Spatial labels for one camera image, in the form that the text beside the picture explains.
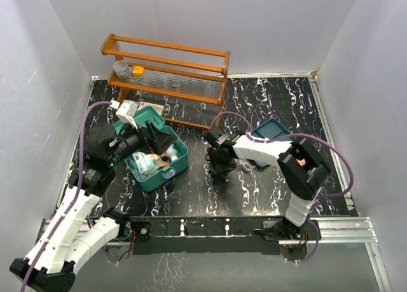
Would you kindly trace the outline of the teal medicine kit box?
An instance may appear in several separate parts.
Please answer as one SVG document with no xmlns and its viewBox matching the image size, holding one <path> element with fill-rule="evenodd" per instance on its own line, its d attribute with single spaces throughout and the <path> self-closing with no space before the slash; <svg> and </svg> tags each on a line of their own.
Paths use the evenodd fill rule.
<svg viewBox="0 0 407 292">
<path fill-rule="evenodd" d="M 151 106 L 138 109 L 136 103 L 128 101 L 116 115 L 120 119 L 114 124 L 116 132 L 121 130 L 124 123 L 145 127 L 146 122 L 151 122 L 157 130 L 176 135 Z M 161 156 L 152 152 L 135 152 L 125 159 L 125 163 L 142 189 L 150 192 L 188 167 L 188 147 L 176 137 L 176 141 Z"/>
</svg>

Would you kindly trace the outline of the brown orange-capped medicine bottle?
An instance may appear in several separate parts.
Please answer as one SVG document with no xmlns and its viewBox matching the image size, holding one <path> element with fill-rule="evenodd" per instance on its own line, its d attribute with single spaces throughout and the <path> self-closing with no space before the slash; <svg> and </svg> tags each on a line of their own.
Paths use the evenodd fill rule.
<svg viewBox="0 0 407 292">
<path fill-rule="evenodd" d="M 168 159 L 167 159 L 167 158 L 164 158 L 164 159 L 163 159 L 162 168 L 165 168 L 165 167 L 167 167 L 168 165 L 169 165 Z"/>
</svg>

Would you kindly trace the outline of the clear green-banded bottle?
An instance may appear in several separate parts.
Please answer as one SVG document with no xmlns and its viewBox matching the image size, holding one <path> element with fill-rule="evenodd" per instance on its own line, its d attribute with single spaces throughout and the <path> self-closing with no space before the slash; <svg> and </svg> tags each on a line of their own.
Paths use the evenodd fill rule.
<svg viewBox="0 0 407 292">
<path fill-rule="evenodd" d="M 178 159 L 177 150 L 173 144 L 166 150 L 166 156 L 170 158 L 171 162 L 175 162 Z"/>
</svg>

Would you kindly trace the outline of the bag of cotton balls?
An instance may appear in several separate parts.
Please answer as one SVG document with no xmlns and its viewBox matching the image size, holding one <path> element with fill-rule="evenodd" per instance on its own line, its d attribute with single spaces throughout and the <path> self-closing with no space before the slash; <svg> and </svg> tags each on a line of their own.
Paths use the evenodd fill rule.
<svg viewBox="0 0 407 292">
<path fill-rule="evenodd" d="M 155 170 L 159 170 L 161 167 L 165 165 L 165 162 L 159 155 L 150 154 L 149 156 L 151 161 L 153 162 L 153 165 L 155 166 Z"/>
</svg>

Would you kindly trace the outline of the blue face mask packet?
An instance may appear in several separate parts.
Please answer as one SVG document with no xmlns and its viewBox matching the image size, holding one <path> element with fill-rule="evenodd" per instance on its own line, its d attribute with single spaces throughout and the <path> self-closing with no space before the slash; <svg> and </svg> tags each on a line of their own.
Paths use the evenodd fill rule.
<svg viewBox="0 0 407 292">
<path fill-rule="evenodd" d="M 136 176 L 141 181 L 146 180 L 150 175 L 155 173 L 156 165 L 151 159 L 150 155 L 143 152 L 135 152 L 132 155 L 134 160 L 134 167 L 136 169 Z"/>
</svg>

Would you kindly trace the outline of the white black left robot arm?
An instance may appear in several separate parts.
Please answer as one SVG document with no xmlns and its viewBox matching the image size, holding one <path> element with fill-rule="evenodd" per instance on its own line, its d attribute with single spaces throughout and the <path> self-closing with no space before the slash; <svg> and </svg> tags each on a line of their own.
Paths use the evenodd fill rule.
<svg viewBox="0 0 407 292">
<path fill-rule="evenodd" d="M 119 131 L 109 123 L 80 136 L 78 168 L 69 178 L 65 197 L 36 245 L 16 258 L 10 272 L 22 281 L 21 290 L 69 291 L 84 264 L 110 240 L 125 240 L 131 224 L 127 213 L 110 208 L 80 238 L 77 233 L 116 177 L 115 167 L 135 152 L 163 154 L 177 137 L 144 125 L 124 123 Z"/>
</svg>

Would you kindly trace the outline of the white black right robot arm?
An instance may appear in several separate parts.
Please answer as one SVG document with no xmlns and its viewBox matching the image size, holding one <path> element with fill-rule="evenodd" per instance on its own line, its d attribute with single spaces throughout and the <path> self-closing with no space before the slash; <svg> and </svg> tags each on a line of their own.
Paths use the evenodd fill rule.
<svg viewBox="0 0 407 292">
<path fill-rule="evenodd" d="M 205 159 L 214 174 L 223 176 L 235 170 L 237 160 L 257 161 L 281 170 L 291 191 L 289 206 L 282 220 L 262 229 L 263 235 L 298 239 L 306 232 L 308 213 L 331 175 L 330 166 L 306 136 L 262 139 L 250 133 L 228 134 L 215 126 L 203 138 L 210 144 Z"/>
</svg>

